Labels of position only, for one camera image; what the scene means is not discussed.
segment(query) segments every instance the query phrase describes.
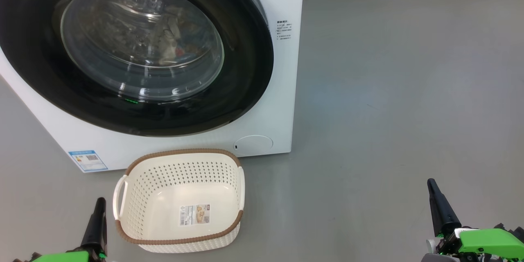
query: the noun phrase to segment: white plastic basket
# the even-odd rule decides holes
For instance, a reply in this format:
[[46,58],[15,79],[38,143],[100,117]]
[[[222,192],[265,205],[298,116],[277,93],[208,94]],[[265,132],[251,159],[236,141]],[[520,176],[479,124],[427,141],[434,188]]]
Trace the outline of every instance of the white plastic basket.
[[113,214],[120,236],[148,251],[206,251],[236,238],[244,197],[244,171],[230,152],[159,152],[127,168],[116,184]]

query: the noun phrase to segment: washing machine door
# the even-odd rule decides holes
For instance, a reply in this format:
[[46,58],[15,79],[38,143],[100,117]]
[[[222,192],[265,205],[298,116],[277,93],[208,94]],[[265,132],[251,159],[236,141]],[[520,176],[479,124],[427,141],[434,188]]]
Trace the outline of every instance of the washing machine door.
[[0,46],[60,109],[142,136],[227,124],[273,71],[253,0],[0,0]]

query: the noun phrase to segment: gray floor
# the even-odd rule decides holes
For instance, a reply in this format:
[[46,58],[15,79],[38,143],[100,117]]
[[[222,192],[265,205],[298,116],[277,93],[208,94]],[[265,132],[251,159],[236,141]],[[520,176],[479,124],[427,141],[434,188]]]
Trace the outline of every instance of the gray floor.
[[[418,261],[427,178],[464,225],[524,226],[524,0],[305,0],[290,154],[243,159],[241,232],[109,260]],[[82,174],[0,83],[0,260],[76,247],[121,171]]]

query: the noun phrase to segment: robotic hand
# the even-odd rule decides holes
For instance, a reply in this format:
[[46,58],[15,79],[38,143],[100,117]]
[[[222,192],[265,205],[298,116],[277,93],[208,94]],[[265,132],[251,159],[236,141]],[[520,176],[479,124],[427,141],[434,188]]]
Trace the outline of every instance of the robotic hand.
[[105,262],[107,255],[107,221],[105,219],[105,199],[97,200],[95,210],[89,219],[80,247],[65,253],[41,255],[33,253],[25,262]]
[[426,240],[422,262],[518,262],[524,260],[524,230],[462,226],[434,179],[427,180],[435,238]]

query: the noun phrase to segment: washing machine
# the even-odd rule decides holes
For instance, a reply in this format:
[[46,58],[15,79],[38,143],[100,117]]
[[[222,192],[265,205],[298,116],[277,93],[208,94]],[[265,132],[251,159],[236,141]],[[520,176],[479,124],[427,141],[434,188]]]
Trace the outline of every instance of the washing machine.
[[83,172],[290,152],[303,0],[0,0],[0,74]]

